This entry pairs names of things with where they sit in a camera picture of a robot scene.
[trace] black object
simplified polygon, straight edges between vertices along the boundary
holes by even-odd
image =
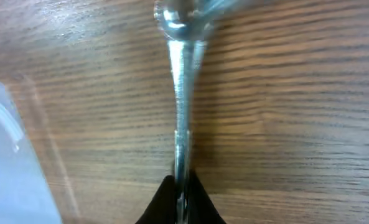
[[[189,223],[225,224],[195,172],[190,173]],[[175,224],[174,177],[165,177],[146,211],[136,224]]]

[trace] brown wooden tabletop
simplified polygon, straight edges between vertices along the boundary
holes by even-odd
[[[0,0],[9,87],[65,223],[135,223],[174,158],[153,0]],[[227,17],[193,109],[193,166],[227,223],[369,223],[369,0]]]

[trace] metal utensil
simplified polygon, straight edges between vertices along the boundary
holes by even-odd
[[[175,131],[176,223],[187,223],[191,148],[190,104],[213,22],[240,0],[165,0],[154,15],[165,33],[177,107]]]

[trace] wooden surface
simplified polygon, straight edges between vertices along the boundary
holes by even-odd
[[[65,223],[134,223],[174,157],[153,0],[0,0],[11,90]],[[227,223],[369,223],[369,0],[226,18],[194,96],[193,162]]]

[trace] wood grain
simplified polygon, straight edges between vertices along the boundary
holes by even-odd
[[[0,0],[0,80],[65,223],[134,223],[170,173],[153,4]],[[193,166],[222,217],[369,223],[369,0],[281,0],[220,25],[195,89]]]

